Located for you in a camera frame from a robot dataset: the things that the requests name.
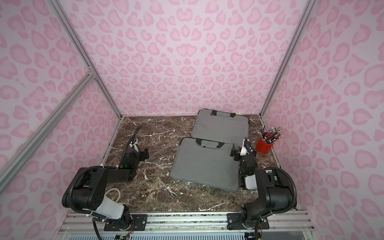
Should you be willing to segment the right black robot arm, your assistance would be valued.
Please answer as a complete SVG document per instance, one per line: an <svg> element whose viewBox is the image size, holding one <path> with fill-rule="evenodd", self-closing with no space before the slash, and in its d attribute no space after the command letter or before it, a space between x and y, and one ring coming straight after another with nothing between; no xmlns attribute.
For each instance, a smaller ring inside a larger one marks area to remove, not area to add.
<svg viewBox="0 0 384 240"><path fill-rule="evenodd" d="M260 234L270 228L268 217L282 214L297 204L297 188L292 177L278 167L260 168L257 152L245 138L240 150L231 155L239 162L239 187L257 191L255 200L246 203L240 213L227 214L228 230L254 230Z"/></svg>

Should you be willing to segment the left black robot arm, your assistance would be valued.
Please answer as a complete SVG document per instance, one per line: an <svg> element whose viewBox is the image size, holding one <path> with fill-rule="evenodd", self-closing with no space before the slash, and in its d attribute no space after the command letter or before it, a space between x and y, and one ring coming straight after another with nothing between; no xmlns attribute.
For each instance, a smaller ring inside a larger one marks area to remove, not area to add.
<svg viewBox="0 0 384 240"><path fill-rule="evenodd" d="M148 149L140 150L138 126L123 151L116 167L92 166L80 168L62 198L62 205L76 213L89 215L92 221L104 222L116 230L133 227L129 207L105 196L108 184L129 183L137 175L139 163L149 158Z"/></svg>

